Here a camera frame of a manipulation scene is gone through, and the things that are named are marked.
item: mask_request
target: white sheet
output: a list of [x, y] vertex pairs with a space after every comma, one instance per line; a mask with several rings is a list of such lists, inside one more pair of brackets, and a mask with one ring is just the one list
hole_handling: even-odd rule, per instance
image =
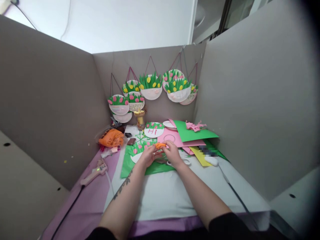
[[[120, 179], [125, 147], [121, 149], [118, 165], [112, 180], [112, 186], [116, 191], [123, 183]], [[233, 168], [233, 166], [222, 158], [217, 158], [224, 174], [231, 185], [237, 191], [242, 201], [250, 212], [268, 212], [269, 205], [251, 187], [251, 185]], [[202, 167], [195, 156], [188, 158], [191, 162], [190, 168], [212, 189], [234, 213], [245, 213], [245, 209], [237, 199], [229, 185], [226, 183], [221, 170], [218, 167]], [[113, 198], [109, 191], [105, 209]], [[145, 176], [143, 192], [141, 194], [137, 221], [155, 220], [163, 218], [178, 218], [197, 215], [184, 185], [176, 171], [158, 173]], [[269, 226], [268, 213], [255, 214], [255, 219], [260, 230], [266, 230]]]

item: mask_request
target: black sleeve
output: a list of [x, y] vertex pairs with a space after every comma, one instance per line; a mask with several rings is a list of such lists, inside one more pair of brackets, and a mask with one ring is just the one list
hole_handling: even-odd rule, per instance
[[116, 240], [113, 233], [104, 227], [95, 228], [86, 240]]
[[214, 239], [255, 239], [253, 233], [234, 213], [211, 220], [209, 233]]

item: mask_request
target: cardboard wall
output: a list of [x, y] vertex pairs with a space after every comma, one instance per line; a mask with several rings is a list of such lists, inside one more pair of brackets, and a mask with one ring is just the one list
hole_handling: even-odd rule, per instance
[[220, 150], [265, 198], [318, 164], [318, 59], [310, 24], [274, 0], [207, 43], [196, 102]]
[[93, 56], [4, 16], [0, 53], [0, 130], [71, 189], [110, 123]]
[[[187, 45], [184, 48], [186, 57], [186, 66], [188, 74], [192, 71], [195, 63], [198, 62], [198, 82], [200, 79], [200, 72], [202, 67], [202, 61], [205, 51], [205, 43], [199, 45]], [[121, 51], [113, 53], [98, 53], [93, 54], [95, 63], [97, 65], [106, 97], [110, 96], [110, 76], [111, 72], [114, 74], [117, 82], [122, 88], [126, 82], [129, 66], [133, 69], [135, 75], [139, 80], [139, 75], [143, 75], [146, 71], [148, 60], [150, 55], [154, 61], [158, 74], [163, 75], [166, 71], [170, 70], [170, 66], [181, 50], [182, 46], [163, 47], [163, 48], [151, 48], [151, 49], [139, 49], [131, 51]], [[187, 76], [184, 57], [182, 54], [182, 72]], [[174, 63], [173, 68], [177, 66], [178, 60]], [[154, 73], [155, 69], [152, 62], [149, 62], [147, 74]], [[194, 70], [189, 79], [195, 81]], [[114, 94], [121, 94], [119, 88], [113, 83]], [[195, 107], [195, 101], [191, 104], [183, 106], [180, 103], [174, 103], [169, 100], [167, 93], [162, 91], [160, 97], [156, 100], [145, 100], [146, 109], [148, 113], [145, 116], [146, 121], [166, 121], [168, 118], [179, 120], [193, 120], [193, 111]], [[129, 124], [136, 124], [136, 118], [133, 116], [129, 121]]]

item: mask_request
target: hand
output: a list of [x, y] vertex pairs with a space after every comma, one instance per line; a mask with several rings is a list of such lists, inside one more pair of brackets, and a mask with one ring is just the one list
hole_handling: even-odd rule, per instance
[[167, 155], [168, 160], [171, 162], [174, 168], [183, 165], [184, 162], [182, 161], [177, 146], [170, 140], [164, 141], [164, 144], [169, 146], [169, 149], [166, 147], [161, 147], [161, 150]]
[[159, 155], [161, 155], [161, 152], [158, 152], [156, 146], [153, 144], [143, 151], [141, 157], [138, 160], [138, 163], [143, 164], [147, 168], [153, 163], [154, 159]]

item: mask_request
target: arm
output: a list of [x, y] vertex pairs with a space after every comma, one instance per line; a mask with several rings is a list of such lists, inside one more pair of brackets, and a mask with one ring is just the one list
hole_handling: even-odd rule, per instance
[[173, 167], [177, 170], [192, 205], [208, 229], [212, 219], [230, 213], [229, 207], [182, 161], [176, 145], [165, 141], [169, 149], [162, 147]]
[[127, 238], [138, 211], [144, 174], [154, 161], [153, 153], [156, 151], [155, 146], [144, 150], [102, 215], [99, 227], [108, 228], [117, 239]]

